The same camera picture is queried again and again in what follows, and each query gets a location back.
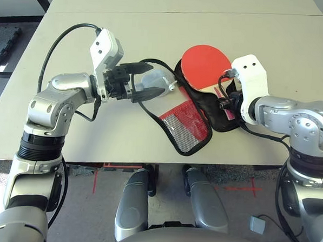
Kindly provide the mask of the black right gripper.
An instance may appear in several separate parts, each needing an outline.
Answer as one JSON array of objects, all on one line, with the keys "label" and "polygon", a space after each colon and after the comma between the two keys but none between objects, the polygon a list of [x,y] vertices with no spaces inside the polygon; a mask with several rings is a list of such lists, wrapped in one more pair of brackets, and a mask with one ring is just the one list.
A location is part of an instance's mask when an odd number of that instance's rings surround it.
[{"label": "black right gripper", "polygon": [[233,114],[240,114],[242,102],[242,91],[234,91],[220,99],[220,108],[223,110],[231,110]]}]

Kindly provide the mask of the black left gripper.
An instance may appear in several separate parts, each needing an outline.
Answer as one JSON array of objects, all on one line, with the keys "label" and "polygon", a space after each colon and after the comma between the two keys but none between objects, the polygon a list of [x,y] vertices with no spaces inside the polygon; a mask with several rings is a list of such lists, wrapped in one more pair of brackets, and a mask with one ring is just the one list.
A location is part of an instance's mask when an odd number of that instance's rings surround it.
[{"label": "black left gripper", "polygon": [[144,62],[126,63],[125,67],[117,66],[108,70],[105,77],[106,91],[111,98],[117,100],[131,99],[132,103],[148,101],[160,96],[165,89],[149,87],[143,90],[133,91],[129,85],[130,74],[143,74],[154,67]]}]

